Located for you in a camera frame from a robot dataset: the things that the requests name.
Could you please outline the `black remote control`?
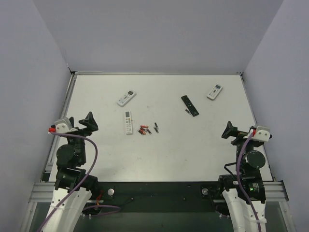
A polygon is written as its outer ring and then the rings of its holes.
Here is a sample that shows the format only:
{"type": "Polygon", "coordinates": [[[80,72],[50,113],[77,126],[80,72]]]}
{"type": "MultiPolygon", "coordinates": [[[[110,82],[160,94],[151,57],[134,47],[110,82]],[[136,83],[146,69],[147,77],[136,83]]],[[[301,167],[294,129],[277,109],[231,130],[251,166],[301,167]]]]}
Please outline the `black remote control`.
{"type": "Polygon", "coordinates": [[[192,115],[192,116],[197,116],[199,115],[199,112],[197,111],[197,109],[194,107],[194,105],[192,104],[192,102],[190,101],[190,99],[188,98],[187,95],[184,95],[181,97],[183,103],[185,104],[185,106],[187,107],[188,112],[192,115]]]}

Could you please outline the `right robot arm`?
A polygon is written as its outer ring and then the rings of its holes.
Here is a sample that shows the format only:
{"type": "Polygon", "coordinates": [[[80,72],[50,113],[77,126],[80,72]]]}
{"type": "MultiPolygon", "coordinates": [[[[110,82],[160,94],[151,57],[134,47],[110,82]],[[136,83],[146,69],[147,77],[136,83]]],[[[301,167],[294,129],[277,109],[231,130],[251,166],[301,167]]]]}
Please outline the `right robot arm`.
{"type": "Polygon", "coordinates": [[[225,164],[224,169],[229,171],[229,166],[235,166],[235,173],[219,176],[222,184],[219,193],[225,203],[217,204],[215,211],[220,218],[232,221],[235,232],[264,232],[266,192],[260,170],[266,157],[257,148],[272,135],[267,127],[254,125],[245,132],[228,121],[221,138],[229,137],[234,138],[231,144],[236,146],[236,160],[225,164]]]}

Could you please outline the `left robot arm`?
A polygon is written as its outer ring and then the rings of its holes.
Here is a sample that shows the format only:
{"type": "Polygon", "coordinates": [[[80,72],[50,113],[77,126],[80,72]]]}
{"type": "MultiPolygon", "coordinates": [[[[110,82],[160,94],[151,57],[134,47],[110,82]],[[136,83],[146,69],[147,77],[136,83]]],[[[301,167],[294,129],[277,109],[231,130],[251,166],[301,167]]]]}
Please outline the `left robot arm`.
{"type": "Polygon", "coordinates": [[[49,134],[65,137],[67,143],[56,151],[57,174],[52,201],[40,232],[71,232],[89,199],[99,193],[98,179],[90,171],[82,169],[86,163],[85,142],[98,125],[92,112],[79,120],[83,128],[74,126],[74,118],[64,117],[56,121],[48,130],[49,134]]]}

